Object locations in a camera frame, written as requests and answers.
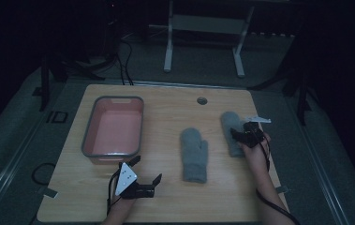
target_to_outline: chair leg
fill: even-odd
[[[246,38],[247,35],[247,30],[249,28],[249,24],[253,15],[254,7],[251,7],[249,9],[249,12],[247,13],[247,16],[244,20],[244,25],[242,27],[242,32],[239,38],[239,43],[238,45],[232,49],[232,54],[233,54],[233,59],[235,61],[235,67],[236,67],[236,73],[238,77],[242,78],[244,77],[244,66],[242,64],[242,58],[241,58],[241,50],[242,47],[244,46],[244,39]]]

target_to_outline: human arm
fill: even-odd
[[[264,150],[269,154],[268,142],[271,141],[271,138],[268,134],[264,133],[266,140],[261,142]],[[244,154],[250,168],[250,171],[253,173],[254,181],[256,184],[257,191],[271,203],[276,204],[278,207],[283,210],[287,210],[286,206],[282,203],[279,195],[277,194],[274,183],[271,179],[271,176],[268,173],[266,158],[263,154],[263,150],[259,144],[253,148],[249,148],[243,143],[239,143],[241,148],[244,150]],[[293,225],[294,222],[281,214],[280,212],[273,209],[271,206],[267,205],[263,201],[259,201],[259,211],[261,213],[263,224],[283,224],[283,225]]]
[[[125,200],[120,199],[112,207],[108,213],[105,220],[101,225],[121,225],[125,222],[128,215],[130,214],[131,208],[133,207],[136,199]]]

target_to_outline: metal stand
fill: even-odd
[[[238,77],[244,77],[244,66],[241,59],[241,50],[244,45],[244,38],[247,35],[254,7],[250,7],[247,16],[244,20],[226,19],[226,18],[212,18],[201,16],[188,16],[173,13],[173,0],[169,1],[169,32],[168,32],[168,46],[166,48],[165,72],[171,72],[171,60],[173,55],[173,30],[188,30],[213,32],[222,34],[239,35],[239,43],[232,49],[233,58]]]

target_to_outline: white tag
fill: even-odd
[[[258,117],[258,116],[246,117],[245,121],[247,121],[247,122],[267,123],[267,124],[271,123],[271,119],[264,119],[264,118],[261,118],[261,117]]]
[[[135,180],[137,180],[137,175],[124,162],[122,164],[121,172],[119,173],[118,186],[116,187],[115,195],[119,196]]]

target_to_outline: gray mitten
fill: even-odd
[[[224,137],[226,138],[229,147],[229,155],[233,158],[244,157],[244,150],[241,149],[236,140],[234,140],[230,134],[231,128],[242,132],[242,123],[239,115],[235,112],[224,112],[221,115],[221,125],[223,128]]]
[[[206,183],[208,143],[203,141],[195,128],[187,128],[181,133],[183,159],[183,179],[189,182]]]

